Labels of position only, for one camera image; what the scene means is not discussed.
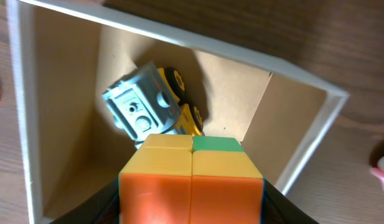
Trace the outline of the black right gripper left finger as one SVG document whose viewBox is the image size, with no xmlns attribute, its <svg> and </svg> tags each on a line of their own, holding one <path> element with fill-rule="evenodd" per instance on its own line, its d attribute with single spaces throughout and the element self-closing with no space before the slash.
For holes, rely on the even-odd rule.
<svg viewBox="0 0 384 224">
<path fill-rule="evenodd" d="M 119 181 L 114 179 L 78 207 L 50 224 L 119 224 Z"/>
</svg>

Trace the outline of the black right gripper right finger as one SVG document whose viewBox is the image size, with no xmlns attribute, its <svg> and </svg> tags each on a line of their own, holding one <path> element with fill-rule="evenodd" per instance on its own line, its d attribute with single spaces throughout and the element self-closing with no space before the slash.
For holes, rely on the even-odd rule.
<svg viewBox="0 0 384 224">
<path fill-rule="evenodd" d="M 288 200 L 270 182 L 264 181 L 263 224 L 319 224 Z"/>
</svg>

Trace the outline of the colourful puzzle cube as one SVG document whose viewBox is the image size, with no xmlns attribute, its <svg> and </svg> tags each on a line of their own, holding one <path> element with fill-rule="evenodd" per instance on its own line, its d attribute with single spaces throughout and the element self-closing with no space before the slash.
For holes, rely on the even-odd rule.
<svg viewBox="0 0 384 224">
<path fill-rule="evenodd" d="M 151 134 L 118 178 L 120 223 L 261 222 L 265 180 L 234 138 Z"/>
</svg>

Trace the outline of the yellow grey toy truck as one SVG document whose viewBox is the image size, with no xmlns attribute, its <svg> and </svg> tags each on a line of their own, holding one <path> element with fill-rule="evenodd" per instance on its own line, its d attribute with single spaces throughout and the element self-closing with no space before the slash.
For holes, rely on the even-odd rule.
<svg viewBox="0 0 384 224">
<path fill-rule="evenodd" d="M 150 134 L 203 136 L 203 119 L 186 95 L 174 67 L 149 62 L 110 85 L 102 94 L 114 124 L 140 148 Z"/>
</svg>

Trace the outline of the white cardboard box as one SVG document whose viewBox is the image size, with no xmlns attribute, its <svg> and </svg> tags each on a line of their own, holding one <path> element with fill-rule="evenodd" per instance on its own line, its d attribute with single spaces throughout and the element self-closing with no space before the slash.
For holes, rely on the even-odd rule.
<svg viewBox="0 0 384 224">
<path fill-rule="evenodd" d="M 8 1 L 30 223 L 77 213 L 135 148 L 102 93 L 147 62 L 173 66 L 204 133 L 237 139 L 287 194 L 347 101 L 278 57 L 83 1 Z"/>
</svg>

